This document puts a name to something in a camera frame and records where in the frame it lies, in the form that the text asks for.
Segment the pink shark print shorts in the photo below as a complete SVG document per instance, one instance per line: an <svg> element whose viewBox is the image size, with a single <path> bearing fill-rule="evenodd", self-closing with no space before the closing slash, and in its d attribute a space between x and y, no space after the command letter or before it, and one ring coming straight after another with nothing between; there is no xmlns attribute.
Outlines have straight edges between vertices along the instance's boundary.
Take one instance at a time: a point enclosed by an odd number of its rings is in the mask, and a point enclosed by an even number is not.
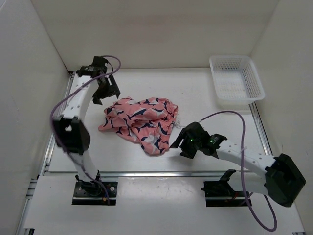
<svg viewBox="0 0 313 235"><path fill-rule="evenodd" d="M136 101L126 97L106 108L104 114L104 123L98 131L114 131L121 138L139 144L146 154L158 156L170 149L179 107L166 98Z"/></svg>

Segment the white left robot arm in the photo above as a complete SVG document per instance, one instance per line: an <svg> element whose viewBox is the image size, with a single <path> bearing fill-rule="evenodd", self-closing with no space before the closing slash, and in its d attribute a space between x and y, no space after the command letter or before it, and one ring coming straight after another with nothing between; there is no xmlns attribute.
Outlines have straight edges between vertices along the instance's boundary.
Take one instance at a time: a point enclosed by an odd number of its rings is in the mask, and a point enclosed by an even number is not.
<svg viewBox="0 0 313 235"><path fill-rule="evenodd" d="M90 195L97 196L105 188L99 170L89 154L90 134L84 125L89 104L100 105L102 99L120 96L113 77L116 70L102 59L82 66L75 74L73 91L60 101L50 114L50 125L57 145L67 154L77 170L77 181Z"/></svg>

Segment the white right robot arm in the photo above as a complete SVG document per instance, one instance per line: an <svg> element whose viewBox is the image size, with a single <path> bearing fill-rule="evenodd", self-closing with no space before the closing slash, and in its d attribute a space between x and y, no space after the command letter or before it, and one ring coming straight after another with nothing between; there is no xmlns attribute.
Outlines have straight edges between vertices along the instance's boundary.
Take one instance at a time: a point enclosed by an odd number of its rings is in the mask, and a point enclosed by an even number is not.
<svg viewBox="0 0 313 235"><path fill-rule="evenodd" d="M170 147L180 148L180 155L189 159L200 151L249 170L242 173L229 169L219 180L205 181L202 190L208 198L233 197L235 194L243 196L253 192L268 196L281 206L290 207L306 184L290 156L263 155L243 150L225 136L210 135L198 122L183 128Z"/></svg>

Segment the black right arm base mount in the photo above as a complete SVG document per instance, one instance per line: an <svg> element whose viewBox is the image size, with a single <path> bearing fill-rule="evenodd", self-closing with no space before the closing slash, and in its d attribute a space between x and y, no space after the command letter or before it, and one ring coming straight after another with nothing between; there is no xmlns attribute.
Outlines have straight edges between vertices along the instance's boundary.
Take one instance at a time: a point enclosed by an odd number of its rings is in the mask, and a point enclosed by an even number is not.
<svg viewBox="0 0 313 235"><path fill-rule="evenodd" d="M247 207L242 190L235 190L229 184L236 170L228 170L217 181L204 181L201 190L205 195L206 207Z"/></svg>

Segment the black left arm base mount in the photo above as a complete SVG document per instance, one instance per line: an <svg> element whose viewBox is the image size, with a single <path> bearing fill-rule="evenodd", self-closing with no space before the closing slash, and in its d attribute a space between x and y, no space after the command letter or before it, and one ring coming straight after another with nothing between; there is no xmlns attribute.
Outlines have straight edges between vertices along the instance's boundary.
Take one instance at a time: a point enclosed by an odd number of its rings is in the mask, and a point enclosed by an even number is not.
<svg viewBox="0 0 313 235"><path fill-rule="evenodd" d="M94 182L84 182L76 175L72 205L115 206L118 182L102 181L105 190Z"/></svg>

